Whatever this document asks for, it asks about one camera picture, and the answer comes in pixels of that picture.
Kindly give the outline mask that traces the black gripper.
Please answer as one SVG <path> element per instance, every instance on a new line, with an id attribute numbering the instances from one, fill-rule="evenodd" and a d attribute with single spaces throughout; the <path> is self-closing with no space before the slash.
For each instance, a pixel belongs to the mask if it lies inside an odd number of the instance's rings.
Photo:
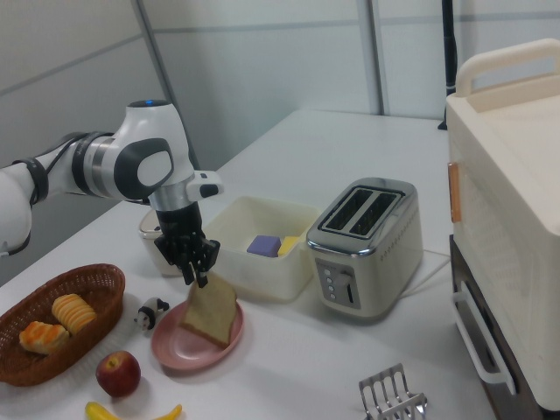
<path id="1" fill-rule="evenodd" d="M 157 210 L 156 216 L 162 233 L 155 240 L 158 250 L 170 265 L 181 270 L 186 285 L 196 280 L 204 288 L 208 283 L 206 270 L 214 266 L 221 245 L 203 232 L 200 207 Z"/>

